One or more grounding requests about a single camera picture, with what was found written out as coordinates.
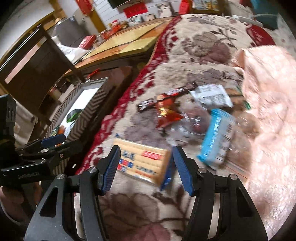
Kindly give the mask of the left hand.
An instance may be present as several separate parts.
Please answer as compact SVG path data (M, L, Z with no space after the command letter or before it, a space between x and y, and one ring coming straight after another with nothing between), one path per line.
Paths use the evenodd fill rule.
M24 196L18 190L12 190L1 186L1 208L4 214L15 224L28 224L29 215L21 206L25 201Z

